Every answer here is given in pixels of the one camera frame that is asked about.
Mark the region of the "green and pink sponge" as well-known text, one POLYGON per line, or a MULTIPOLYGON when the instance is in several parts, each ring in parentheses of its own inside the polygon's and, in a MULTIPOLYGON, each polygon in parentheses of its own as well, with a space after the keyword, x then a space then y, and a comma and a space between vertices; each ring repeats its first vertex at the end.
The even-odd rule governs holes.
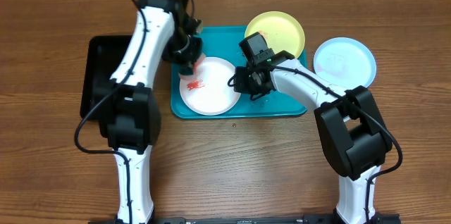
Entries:
POLYGON ((206 58, 204 53, 201 53, 198 59, 191 63, 189 62, 186 65, 182 65, 180 70, 178 71, 178 75, 182 80, 193 80, 197 78, 198 67, 201 65, 203 60, 206 58))

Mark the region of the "white plate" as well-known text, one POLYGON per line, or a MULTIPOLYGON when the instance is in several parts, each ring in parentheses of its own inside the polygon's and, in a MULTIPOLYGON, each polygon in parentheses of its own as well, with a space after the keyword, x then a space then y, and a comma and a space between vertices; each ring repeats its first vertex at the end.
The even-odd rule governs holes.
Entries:
POLYGON ((229 111, 240 93, 228 86, 235 66, 218 57, 206 57, 197 68, 195 78, 180 80, 180 95, 185 105, 195 113, 216 116, 229 111))

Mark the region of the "light blue plate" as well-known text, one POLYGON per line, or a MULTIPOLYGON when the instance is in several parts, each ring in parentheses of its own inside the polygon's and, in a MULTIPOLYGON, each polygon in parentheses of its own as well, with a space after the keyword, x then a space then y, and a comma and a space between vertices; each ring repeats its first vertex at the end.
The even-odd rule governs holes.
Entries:
POLYGON ((314 54, 313 67, 319 77, 347 89, 369 87, 377 72, 370 49, 348 37, 332 38, 321 44, 314 54))

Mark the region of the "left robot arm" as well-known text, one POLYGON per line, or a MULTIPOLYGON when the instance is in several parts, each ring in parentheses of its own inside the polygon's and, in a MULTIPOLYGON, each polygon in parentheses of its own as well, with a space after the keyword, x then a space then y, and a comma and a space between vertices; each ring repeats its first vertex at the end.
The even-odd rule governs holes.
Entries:
POLYGON ((120 206, 114 223, 150 223, 150 154, 161 128, 154 80, 161 61, 178 64, 192 76, 204 59, 202 22, 187 12, 193 0, 132 0, 137 9, 134 32, 120 63, 104 83, 93 85, 98 121, 118 169, 120 206))

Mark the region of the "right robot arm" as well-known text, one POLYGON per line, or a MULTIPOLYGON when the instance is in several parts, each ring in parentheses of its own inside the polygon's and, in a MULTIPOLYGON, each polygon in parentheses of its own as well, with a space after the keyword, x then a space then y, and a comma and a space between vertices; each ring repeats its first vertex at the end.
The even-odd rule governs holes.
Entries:
POLYGON ((257 100, 270 92, 292 97, 314 113, 323 154, 339 175, 336 223, 380 223, 373 206, 375 181, 384 171, 393 137, 365 87, 344 89, 306 69, 282 50, 275 53, 255 32, 239 43, 247 63, 228 81, 235 92, 257 100))

